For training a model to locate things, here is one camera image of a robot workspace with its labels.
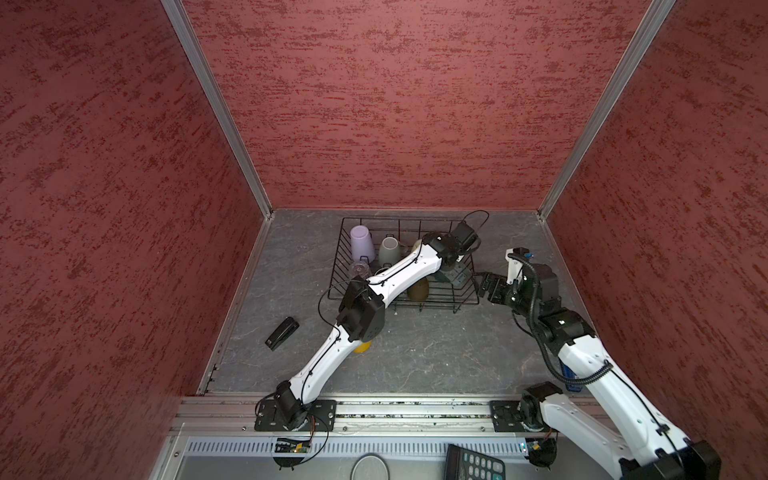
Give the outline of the olive green glass cup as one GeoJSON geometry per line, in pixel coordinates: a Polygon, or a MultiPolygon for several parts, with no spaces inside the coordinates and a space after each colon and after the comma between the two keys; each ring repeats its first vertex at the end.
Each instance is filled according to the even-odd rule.
{"type": "Polygon", "coordinates": [[[425,302],[430,293],[430,285],[427,278],[422,278],[411,285],[407,291],[407,298],[412,302],[423,303],[425,302]]]}

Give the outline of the white ceramic mug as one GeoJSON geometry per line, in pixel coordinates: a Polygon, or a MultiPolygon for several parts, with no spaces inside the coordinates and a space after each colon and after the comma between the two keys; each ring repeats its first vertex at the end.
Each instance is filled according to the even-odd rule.
{"type": "Polygon", "coordinates": [[[378,252],[379,264],[382,268],[389,268],[397,264],[402,259],[400,243],[397,238],[385,237],[378,252]]]}

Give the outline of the lavender plastic cup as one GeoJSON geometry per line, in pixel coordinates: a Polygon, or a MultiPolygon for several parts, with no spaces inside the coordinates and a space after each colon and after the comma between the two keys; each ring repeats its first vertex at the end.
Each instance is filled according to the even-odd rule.
{"type": "Polygon", "coordinates": [[[370,230],[365,225],[356,225],[350,230],[352,260],[371,264],[376,259],[376,248],[370,230]]]}

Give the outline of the yellow mug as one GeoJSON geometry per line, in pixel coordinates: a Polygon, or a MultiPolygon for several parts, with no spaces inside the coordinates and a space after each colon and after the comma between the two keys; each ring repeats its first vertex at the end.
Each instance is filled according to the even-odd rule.
{"type": "Polygon", "coordinates": [[[372,345],[371,341],[368,341],[368,342],[355,341],[353,352],[356,354],[362,354],[366,352],[371,347],[371,345],[372,345]]]}

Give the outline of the white cup dark green base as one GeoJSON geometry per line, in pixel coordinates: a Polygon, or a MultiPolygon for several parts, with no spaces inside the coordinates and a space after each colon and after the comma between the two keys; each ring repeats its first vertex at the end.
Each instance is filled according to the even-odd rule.
{"type": "Polygon", "coordinates": [[[472,268],[459,261],[449,267],[442,266],[438,273],[443,282],[450,283],[456,289],[463,288],[468,282],[472,282],[474,277],[472,268]]]}

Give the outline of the clear glass tumbler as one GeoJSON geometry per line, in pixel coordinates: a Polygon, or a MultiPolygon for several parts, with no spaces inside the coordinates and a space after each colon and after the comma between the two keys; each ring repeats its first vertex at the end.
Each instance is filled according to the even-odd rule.
{"type": "Polygon", "coordinates": [[[360,277],[362,279],[367,279],[372,275],[370,265],[365,261],[355,261],[353,262],[349,269],[348,269],[349,278],[353,279],[356,277],[360,277]]]}

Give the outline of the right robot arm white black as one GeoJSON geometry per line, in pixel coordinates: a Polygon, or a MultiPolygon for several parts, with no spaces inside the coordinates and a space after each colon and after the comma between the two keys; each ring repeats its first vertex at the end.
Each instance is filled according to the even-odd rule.
{"type": "Polygon", "coordinates": [[[717,479],[722,460],[663,415],[611,358],[591,325],[563,307],[559,281],[519,250],[505,275],[483,273],[479,295],[524,318],[553,381],[525,389],[516,419],[561,433],[614,479],[717,479]]]}

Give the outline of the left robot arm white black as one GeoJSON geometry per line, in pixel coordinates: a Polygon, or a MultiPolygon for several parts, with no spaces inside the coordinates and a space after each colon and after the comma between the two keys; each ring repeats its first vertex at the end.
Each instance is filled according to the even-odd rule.
{"type": "Polygon", "coordinates": [[[326,382],[358,347],[372,341],[385,326],[386,309],[417,282],[438,272],[464,270],[463,259],[479,247],[476,231],[462,221],[450,232],[429,232],[398,263],[369,278],[356,276],[347,285],[332,330],[308,363],[274,391],[284,428],[303,426],[326,382]]]}

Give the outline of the blue stapler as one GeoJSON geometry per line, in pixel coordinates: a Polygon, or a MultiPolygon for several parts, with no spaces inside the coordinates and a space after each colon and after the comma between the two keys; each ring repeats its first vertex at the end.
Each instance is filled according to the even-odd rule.
{"type": "Polygon", "coordinates": [[[568,379],[568,382],[565,383],[566,389],[573,393],[581,393],[583,390],[583,387],[581,385],[576,385],[574,383],[571,383],[571,380],[577,379],[577,375],[565,364],[561,365],[561,371],[562,375],[568,379]]]}

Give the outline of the black stapler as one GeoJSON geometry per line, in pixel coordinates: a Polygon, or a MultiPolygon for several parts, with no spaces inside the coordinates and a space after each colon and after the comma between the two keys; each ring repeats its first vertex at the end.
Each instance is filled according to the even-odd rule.
{"type": "Polygon", "coordinates": [[[286,317],[265,340],[265,345],[275,351],[300,327],[299,322],[292,316],[286,317]]]}

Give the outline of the black calculator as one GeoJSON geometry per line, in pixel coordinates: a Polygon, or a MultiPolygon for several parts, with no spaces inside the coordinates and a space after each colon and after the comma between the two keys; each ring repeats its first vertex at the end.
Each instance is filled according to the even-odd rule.
{"type": "Polygon", "coordinates": [[[447,447],[444,480],[505,480],[506,467],[494,457],[458,445],[447,447]]]}

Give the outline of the round grey disc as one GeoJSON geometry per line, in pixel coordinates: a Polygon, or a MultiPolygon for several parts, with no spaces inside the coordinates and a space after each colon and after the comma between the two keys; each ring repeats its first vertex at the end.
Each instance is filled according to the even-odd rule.
{"type": "Polygon", "coordinates": [[[384,459],[376,454],[360,457],[352,467],[350,480],[389,480],[390,470],[384,459]]]}

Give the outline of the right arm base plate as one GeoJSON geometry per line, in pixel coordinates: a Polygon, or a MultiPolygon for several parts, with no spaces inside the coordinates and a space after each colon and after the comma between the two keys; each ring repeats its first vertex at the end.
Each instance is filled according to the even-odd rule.
{"type": "Polygon", "coordinates": [[[547,433],[541,405],[535,400],[494,400],[489,402],[490,418],[497,433],[547,433]]]}

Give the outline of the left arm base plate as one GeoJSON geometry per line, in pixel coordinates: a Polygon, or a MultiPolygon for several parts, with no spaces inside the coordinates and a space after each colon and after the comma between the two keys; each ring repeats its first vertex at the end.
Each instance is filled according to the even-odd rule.
{"type": "Polygon", "coordinates": [[[257,405],[255,410],[253,430],[257,432],[310,432],[312,430],[310,421],[313,421],[316,430],[332,431],[337,407],[338,402],[336,400],[317,400],[309,407],[309,411],[301,424],[296,428],[290,428],[283,418],[277,402],[272,398],[265,399],[257,405]]]}

